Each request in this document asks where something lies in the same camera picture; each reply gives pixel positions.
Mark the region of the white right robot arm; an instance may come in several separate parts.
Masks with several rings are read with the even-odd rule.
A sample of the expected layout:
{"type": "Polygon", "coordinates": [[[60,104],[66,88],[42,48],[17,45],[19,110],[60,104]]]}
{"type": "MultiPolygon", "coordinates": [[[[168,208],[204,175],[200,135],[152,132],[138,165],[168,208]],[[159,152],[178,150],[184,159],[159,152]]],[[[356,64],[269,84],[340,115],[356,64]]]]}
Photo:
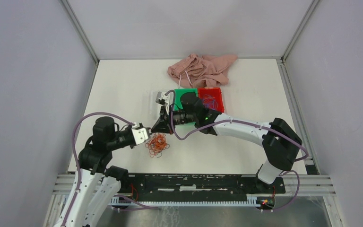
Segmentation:
{"type": "Polygon", "coordinates": [[[254,180],[254,187],[266,193],[282,173],[292,170],[299,161],[299,151],[304,151],[303,142],[296,132],[281,118],[271,122],[244,121],[223,112],[210,109],[194,93],[186,92],[180,97],[181,109],[174,110],[175,91],[158,92],[159,118],[151,131],[176,135],[176,126],[193,123],[195,129],[184,137],[185,140],[195,132],[214,136],[230,136],[255,143],[264,149],[267,160],[261,165],[254,180]]]}

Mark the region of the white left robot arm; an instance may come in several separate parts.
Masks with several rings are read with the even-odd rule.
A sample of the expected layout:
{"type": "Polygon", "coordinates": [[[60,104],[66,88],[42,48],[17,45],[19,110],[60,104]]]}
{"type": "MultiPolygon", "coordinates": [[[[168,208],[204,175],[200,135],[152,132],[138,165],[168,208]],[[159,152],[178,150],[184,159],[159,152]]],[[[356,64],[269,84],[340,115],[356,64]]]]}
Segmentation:
{"type": "Polygon", "coordinates": [[[69,198],[56,227],[95,227],[117,192],[130,186],[128,171],[121,167],[107,167],[112,152],[124,147],[134,148],[151,137],[149,127],[140,122],[130,122],[112,113],[95,112],[82,117],[72,133],[72,152],[77,172],[69,198]],[[84,148],[77,153],[76,131],[91,116],[98,116],[93,134],[84,148]]]}

